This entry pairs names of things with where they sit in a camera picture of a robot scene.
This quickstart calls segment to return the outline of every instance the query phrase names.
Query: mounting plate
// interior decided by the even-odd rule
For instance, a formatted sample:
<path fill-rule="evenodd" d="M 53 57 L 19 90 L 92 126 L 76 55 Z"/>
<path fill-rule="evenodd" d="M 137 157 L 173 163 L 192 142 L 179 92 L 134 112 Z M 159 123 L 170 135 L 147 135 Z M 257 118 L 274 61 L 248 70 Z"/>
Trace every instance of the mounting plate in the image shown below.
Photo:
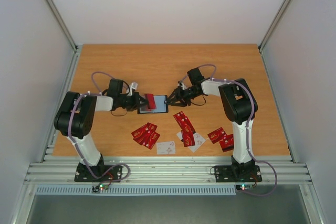
<path fill-rule="evenodd" d="M 242 176 L 240 180 L 237 180 L 231 170 L 230 165 L 216 165 L 214 166 L 215 170 L 215 178 L 216 182 L 222 183 L 222 182 L 255 182 L 255 179 L 251 177 L 250 174 L 246 174 L 245 176 Z M 251 172 L 256 178 L 258 182 L 262 181 L 260 167 L 254 166 L 253 171 Z"/>
<path fill-rule="evenodd" d="M 111 165 L 104 165 L 104 170 L 107 170 Z M 113 175 L 113 179 L 119 179 L 122 177 L 122 166 L 116 166 L 109 171 Z M 100 179 L 94 178 L 90 172 L 87 170 L 86 166 L 79 163 L 75 173 L 75 182 L 101 182 L 105 180 L 110 180 L 110 175 L 106 174 Z"/>

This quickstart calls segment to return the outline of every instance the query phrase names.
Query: white wall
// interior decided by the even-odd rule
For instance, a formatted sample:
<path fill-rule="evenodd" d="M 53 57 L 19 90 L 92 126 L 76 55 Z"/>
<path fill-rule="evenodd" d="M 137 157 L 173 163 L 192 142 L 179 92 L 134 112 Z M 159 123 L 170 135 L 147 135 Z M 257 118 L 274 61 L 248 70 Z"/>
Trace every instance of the white wall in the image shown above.
<path fill-rule="evenodd" d="M 0 0 L 0 222 L 9 223 L 72 50 L 44 0 Z"/>
<path fill-rule="evenodd" d="M 83 43 L 257 43 L 283 0 L 54 0 Z"/>
<path fill-rule="evenodd" d="M 294 152 L 335 223 L 336 0 L 293 0 L 265 59 Z"/>

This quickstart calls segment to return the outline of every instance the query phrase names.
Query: red envelope in box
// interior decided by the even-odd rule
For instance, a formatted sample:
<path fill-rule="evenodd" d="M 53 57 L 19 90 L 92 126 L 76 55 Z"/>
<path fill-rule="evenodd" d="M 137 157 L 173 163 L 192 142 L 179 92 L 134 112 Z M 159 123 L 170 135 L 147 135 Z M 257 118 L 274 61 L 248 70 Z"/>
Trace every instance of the red envelope in box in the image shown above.
<path fill-rule="evenodd" d="M 227 134 L 223 130 L 222 127 L 216 129 L 215 131 L 211 132 L 208 134 L 208 137 L 210 138 L 211 142 L 213 144 L 221 141 L 221 140 L 226 140 L 227 139 Z"/>
<path fill-rule="evenodd" d="M 182 140 L 184 147 L 190 147 L 195 145 L 194 134 L 192 132 L 182 132 Z"/>
<path fill-rule="evenodd" d="M 148 138 L 147 142 L 144 142 L 142 145 L 146 146 L 148 149 L 152 149 L 154 144 L 159 139 L 160 134 L 158 132 L 153 132 L 150 137 Z"/>
<path fill-rule="evenodd" d="M 227 152 L 231 151 L 234 148 L 234 140 L 233 140 L 233 134 L 227 135 L 225 140 L 221 140 L 219 142 L 221 145 L 222 151 Z"/>
<path fill-rule="evenodd" d="M 147 142 L 149 140 L 150 135 L 155 132 L 157 126 L 152 123 L 147 123 L 143 126 L 141 126 L 139 129 L 136 131 L 133 131 L 131 134 L 133 136 L 133 139 L 138 143 L 138 144 L 143 144 L 144 142 Z"/>
<path fill-rule="evenodd" d="M 175 114 L 174 118 L 179 124 L 182 131 L 185 131 L 186 133 L 195 133 L 195 129 L 191 124 L 189 118 L 187 118 L 182 111 Z"/>

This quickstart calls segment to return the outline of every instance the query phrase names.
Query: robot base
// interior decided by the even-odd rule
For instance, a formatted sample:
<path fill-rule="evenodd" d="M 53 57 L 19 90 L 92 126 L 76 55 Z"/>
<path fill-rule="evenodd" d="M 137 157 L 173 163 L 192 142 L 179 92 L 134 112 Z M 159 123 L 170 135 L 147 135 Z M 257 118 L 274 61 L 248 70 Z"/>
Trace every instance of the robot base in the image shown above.
<path fill-rule="evenodd" d="M 101 156 L 99 162 L 96 166 L 91 166 L 91 170 L 97 176 L 101 176 L 107 169 L 109 169 L 111 165 L 104 165 L 104 159 Z M 109 173 L 113 175 L 113 179 L 120 179 L 122 177 L 122 166 L 116 166 L 113 169 L 109 170 Z M 79 163 L 75 173 L 75 182 L 102 182 L 106 180 L 110 180 L 110 175 L 106 174 L 103 177 L 96 179 L 94 178 L 86 165 Z"/>
<path fill-rule="evenodd" d="M 262 181 L 260 168 L 259 166 L 255 165 L 250 173 L 240 175 L 239 178 L 236 178 L 234 176 L 234 173 L 232 171 L 232 167 L 230 165 L 217 165 L 214 167 L 215 169 L 215 178 L 216 182 L 222 183 L 222 182 L 255 182 L 255 179 L 251 176 L 253 174 L 258 182 Z"/>

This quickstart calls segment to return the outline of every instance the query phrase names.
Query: white backdrop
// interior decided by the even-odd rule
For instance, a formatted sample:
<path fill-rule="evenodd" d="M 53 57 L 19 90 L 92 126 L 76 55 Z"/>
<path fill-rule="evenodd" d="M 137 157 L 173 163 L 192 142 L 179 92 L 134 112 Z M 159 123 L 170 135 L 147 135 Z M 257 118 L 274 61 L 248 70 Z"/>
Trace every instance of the white backdrop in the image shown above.
<path fill-rule="evenodd" d="M 83 43 L 257 43 L 283 0 L 54 0 Z"/>
<path fill-rule="evenodd" d="M 335 223 L 336 0 L 293 0 L 265 48 L 294 153 L 306 162 L 328 223 Z"/>
<path fill-rule="evenodd" d="M 0 0 L 0 222 L 44 148 L 72 49 L 44 0 Z"/>

